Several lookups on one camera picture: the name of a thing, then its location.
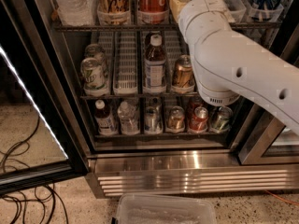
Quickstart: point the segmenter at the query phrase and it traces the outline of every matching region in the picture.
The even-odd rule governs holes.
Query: screw hole
[[[284,100],[288,95],[288,90],[287,89],[283,89],[280,94],[279,94],[279,99],[280,100]]]
[[[242,75],[243,75],[243,71],[242,71],[242,68],[238,68],[237,70],[236,70],[236,74],[235,74],[237,77],[242,77]]]

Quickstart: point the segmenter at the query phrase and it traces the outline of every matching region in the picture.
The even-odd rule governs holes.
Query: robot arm
[[[299,69],[233,31],[224,13],[221,0],[192,0],[179,16],[200,95],[211,105],[242,95],[299,135]]]

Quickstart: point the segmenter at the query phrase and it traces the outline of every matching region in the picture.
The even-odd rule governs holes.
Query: refrigerator
[[[231,27],[261,43],[283,60],[298,66],[299,0],[282,0],[276,21],[232,22]],[[52,162],[0,175],[0,194],[85,176],[96,198],[118,198],[124,193],[182,194],[299,188],[299,138],[288,127],[252,101],[240,97],[229,126],[211,129],[220,108],[206,105],[206,130],[190,133],[167,130],[169,109],[186,111],[198,97],[195,86],[187,93],[173,92],[174,63],[188,54],[178,24],[169,11],[166,22],[140,24],[138,0],[130,0],[131,23],[124,25],[62,25],[53,0],[1,0],[1,58],[24,86],[25,95],[47,123],[65,161]],[[165,91],[145,92],[144,39],[160,31],[166,53]],[[80,64],[84,50],[100,44],[109,67],[107,93],[91,96],[84,91]],[[130,93],[121,92],[120,66],[133,71]],[[140,133],[111,136],[99,133],[95,102],[114,105],[134,98]],[[150,99],[162,101],[161,133],[146,132]]]

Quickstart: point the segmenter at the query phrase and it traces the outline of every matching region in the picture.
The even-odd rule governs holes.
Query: led light strip
[[[60,144],[60,142],[58,141],[58,139],[56,138],[54,132],[52,131],[52,129],[50,128],[49,124],[46,122],[45,117],[41,114],[38,106],[36,105],[36,103],[34,102],[34,99],[32,98],[31,94],[29,93],[29,91],[26,89],[24,83],[22,82],[22,80],[20,79],[15,67],[13,66],[13,64],[11,63],[10,59],[8,58],[7,54],[5,53],[5,51],[3,50],[3,48],[0,45],[0,54],[1,56],[4,58],[4,60],[6,61],[7,67],[10,69],[10,71],[13,73],[14,77],[18,80],[18,83],[20,84],[20,86],[22,87],[22,89],[24,90],[26,96],[28,97],[28,99],[31,101],[33,107],[36,109],[37,113],[39,114],[39,117],[44,121],[45,126],[47,127],[47,129],[50,131],[50,134],[52,135],[53,139],[55,140],[56,144],[58,145],[58,147],[60,148],[60,150],[63,152],[64,156],[66,159],[68,159],[66,153],[64,152],[64,149],[62,147],[62,145]]]

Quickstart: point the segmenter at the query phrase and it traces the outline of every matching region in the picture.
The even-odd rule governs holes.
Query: speckled floor
[[[23,105],[18,110],[16,111],[15,107],[0,106],[0,150],[3,152],[7,150],[8,144],[24,138],[36,125],[36,113],[31,106]],[[17,121],[16,126],[8,128],[8,117]],[[19,159],[26,161],[29,165],[38,165],[64,158],[42,123],[30,143],[31,148],[28,151],[31,153],[24,154],[22,158],[19,156]],[[109,224],[116,214],[118,202],[95,199],[84,177],[57,183],[55,190],[64,201],[69,223]],[[34,189],[25,190],[23,193],[28,199],[35,197]],[[37,188],[36,193],[39,197],[49,195],[48,191],[41,187]],[[11,195],[22,199],[19,193]],[[299,191],[281,191],[279,195],[299,203]],[[263,191],[198,194],[187,195],[187,197],[210,201],[215,208],[217,222],[220,224],[299,223],[299,206],[284,203]],[[50,214],[51,204],[51,201],[46,204],[46,219]],[[16,211],[15,203],[8,203],[0,199],[0,223],[10,223]],[[24,222],[40,223],[42,214],[43,208],[39,203],[28,203]],[[22,217],[16,223],[22,223]],[[51,223],[65,223],[64,209],[59,200],[56,200],[56,209]]]

